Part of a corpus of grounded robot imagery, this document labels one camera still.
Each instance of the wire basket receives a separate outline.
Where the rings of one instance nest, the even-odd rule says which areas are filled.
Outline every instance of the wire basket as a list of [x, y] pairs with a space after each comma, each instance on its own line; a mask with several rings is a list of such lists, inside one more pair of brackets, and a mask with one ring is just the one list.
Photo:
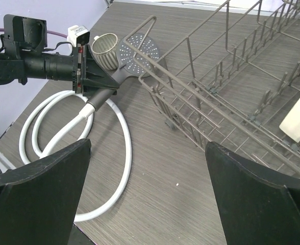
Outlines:
[[[295, 25], [300, 19], [300, 1], [283, 2], [270, 16], [262, 16], [263, 2], [258, 1], [233, 20], [236, 15], [230, 13], [230, 0], [226, 1], [157, 62], [151, 54], [138, 49], [142, 42], [138, 47], [129, 43], [132, 35], [148, 25], [145, 36], [150, 33], [155, 16], [124, 41], [147, 72], [139, 81], [168, 126], [182, 131], [203, 151], [206, 142], [216, 141], [245, 158], [300, 178], [300, 145], [279, 129], [300, 97], [300, 39], [296, 37], [300, 28]], [[221, 18], [215, 20], [222, 13], [224, 22]], [[244, 37], [239, 30], [248, 25], [249, 18], [254, 20], [253, 29]], [[209, 23], [225, 25], [224, 32], [206, 35]], [[203, 41], [203, 49], [193, 42], [199, 40]], [[294, 50], [295, 54], [284, 49]], [[176, 70], [172, 65], [168, 69], [169, 57], [176, 50], [184, 54], [179, 60], [185, 66]], [[279, 62], [297, 62], [281, 63], [279, 70], [271, 70], [276, 57]], [[144, 66], [145, 60], [151, 68]], [[156, 82], [149, 84], [143, 79], [145, 75], [151, 75]], [[260, 84], [253, 85], [252, 80]]]

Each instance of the metal dish rack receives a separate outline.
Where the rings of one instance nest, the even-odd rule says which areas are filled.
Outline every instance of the metal dish rack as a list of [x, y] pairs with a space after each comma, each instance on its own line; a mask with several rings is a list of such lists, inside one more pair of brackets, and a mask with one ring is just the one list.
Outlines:
[[[272, 59], [280, 55], [279, 50], [277, 54], [271, 51], [273, 43], [279, 44], [275, 44], [276, 47], [290, 48], [286, 39], [291, 39], [300, 45], [300, 39], [293, 35], [295, 23], [300, 19], [300, 1], [285, 1], [270, 16], [262, 16], [264, 1], [260, 0], [236, 21], [231, 20], [230, 1], [212, 12], [157, 62], [151, 59], [151, 54], [139, 50], [142, 42], [138, 46], [129, 43], [132, 35], [150, 25], [147, 36], [157, 18], [150, 16], [129, 34], [124, 41], [136, 52], [136, 62], [146, 71], [139, 81], [165, 116], [166, 124], [183, 132], [203, 151], [206, 142], [216, 141], [243, 157], [300, 178], [300, 145], [279, 129], [279, 124], [300, 97], [300, 61], [281, 73], [280, 70], [270, 71], [269, 62], [260, 60], [262, 53], [271, 54]], [[250, 15], [251, 12], [257, 12], [256, 16]], [[225, 31], [204, 43], [202, 50], [194, 51], [192, 37], [205, 36], [205, 25], [222, 13], [226, 16]], [[240, 39], [237, 30], [242, 28], [244, 21], [248, 22], [246, 18], [255, 18], [254, 28]], [[221, 52], [211, 53], [213, 47]], [[167, 60], [178, 48], [185, 49], [188, 59], [183, 69], [173, 72], [168, 70]], [[148, 84], [143, 79], [145, 75], [151, 75], [156, 83]], [[262, 84], [247, 87], [247, 81], [253, 76], [260, 77]]]

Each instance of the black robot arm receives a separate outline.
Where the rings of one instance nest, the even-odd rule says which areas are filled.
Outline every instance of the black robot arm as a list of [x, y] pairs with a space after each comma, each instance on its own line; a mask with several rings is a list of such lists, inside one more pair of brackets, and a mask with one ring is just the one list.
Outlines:
[[90, 32], [85, 32], [85, 28], [83, 34], [78, 35], [70, 55], [48, 53], [53, 50], [46, 48], [46, 21], [41, 19], [5, 15], [4, 33], [0, 38], [0, 85], [16, 79], [25, 85], [28, 78], [70, 81], [72, 90], [87, 97], [99, 88], [119, 88], [96, 62], [87, 44]]

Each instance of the mug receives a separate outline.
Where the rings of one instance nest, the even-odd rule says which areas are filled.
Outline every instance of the mug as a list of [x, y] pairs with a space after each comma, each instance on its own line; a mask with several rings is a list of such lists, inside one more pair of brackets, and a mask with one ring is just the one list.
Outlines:
[[92, 44], [92, 52], [98, 64], [106, 70], [118, 68], [116, 48], [118, 37], [113, 33], [95, 36]]

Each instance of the white hose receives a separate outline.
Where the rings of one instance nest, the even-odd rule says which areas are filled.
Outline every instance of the white hose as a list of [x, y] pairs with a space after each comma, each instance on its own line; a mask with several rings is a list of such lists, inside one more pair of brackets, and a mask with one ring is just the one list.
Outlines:
[[[42, 110], [40, 115], [38, 116], [33, 132], [32, 132], [32, 146], [34, 152], [40, 157], [46, 157], [48, 156], [51, 151], [54, 149], [56, 144], [63, 138], [63, 136], [68, 133], [74, 126], [76, 126], [79, 122], [82, 120], [87, 119], [86, 127], [82, 134], [80, 135], [79, 139], [81, 138], [86, 138], [91, 130], [92, 122], [93, 122], [93, 113], [94, 113], [94, 108], [91, 107], [89, 104], [86, 104], [86, 106], [80, 111], [80, 113], [73, 119], [71, 120], [66, 126], [64, 126], [47, 144], [43, 152], [40, 150], [40, 147], [38, 145], [38, 131], [39, 127], [41, 125], [41, 122], [46, 115], [46, 113], [60, 100], [71, 96], [75, 95], [81, 98], [83, 101], [87, 101], [86, 97], [81, 96], [80, 94], [75, 94], [73, 91], [62, 91], [59, 93], [56, 93], [52, 96], [50, 96], [48, 99], [46, 99], [44, 102], [42, 102], [28, 117], [26, 123], [23, 125], [21, 135], [19, 138], [19, 154], [21, 156], [21, 159], [24, 164], [29, 164], [30, 160], [27, 157], [26, 151], [25, 151], [25, 141], [26, 141], [26, 135], [29, 126], [31, 125], [33, 119], [36, 117], [36, 115]], [[106, 103], [113, 109], [115, 114], [117, 115], [117, 118], [121, 124], [121, 127], [123, 129], [123, 134], [125, 138], [125, 147], [126, 147], [126, 159], [125, 159], [125, 167], [123, 171], [123, 175], [121, 178], [121, 181], [118, 185], [118, 188], [114, 192], [114, 194], [109, 198], [109, 200], [104, 203], [102, 206], [99, 208], [88, 212], [84, 214], [76, 214], [74, 222], [82, 222], [82, 221], [88, 221], [90, 219], [96, 218], [100, 216], [101, 214], [105, 213], [107, 210], [109, 210], [119, 199], [121, 194], [123, 193], [126, 184], [129, 180], [130, 176], [130, 171], [131, 171], [131, 166], [132, 166], [132, 142], [131, 142], [131, 136], [130, 136], [130, 131], [128, 128], [128, 125], [126, 123], [126, 120], [120, 111], [120, 109], [115, 105], [114, 102], [112, 102], [110, 99], [106, 101]]]

